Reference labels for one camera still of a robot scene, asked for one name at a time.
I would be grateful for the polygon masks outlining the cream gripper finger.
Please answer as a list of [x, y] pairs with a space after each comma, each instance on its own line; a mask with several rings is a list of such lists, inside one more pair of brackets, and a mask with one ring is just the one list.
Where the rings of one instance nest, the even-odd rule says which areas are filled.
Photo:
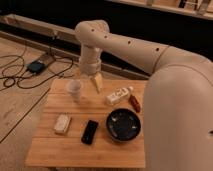
[[102, 74], [97, 73], [95, 76], [92, 77], [92, 81], [96, 87], [97, 92], [100, 93], [103, 88]]

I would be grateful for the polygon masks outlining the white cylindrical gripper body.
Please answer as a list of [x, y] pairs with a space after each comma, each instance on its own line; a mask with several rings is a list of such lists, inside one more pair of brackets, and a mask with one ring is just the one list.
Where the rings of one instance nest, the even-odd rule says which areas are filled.
[[102, 50], [100, 48], [82, 46], [79, 58], [80, 72], [88, 76], [95, 75], [99, 72], [101, 70], [101, 53]]

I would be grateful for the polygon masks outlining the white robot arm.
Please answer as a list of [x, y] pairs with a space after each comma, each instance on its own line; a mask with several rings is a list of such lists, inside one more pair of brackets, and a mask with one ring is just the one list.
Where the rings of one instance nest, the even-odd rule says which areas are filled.
[[173, 46], [112, 34], [103, 20], [75, 27], [80, 68], [108, 52], [150, 75], [143, 95], [147, 171], [213, 171], [213, 62]]

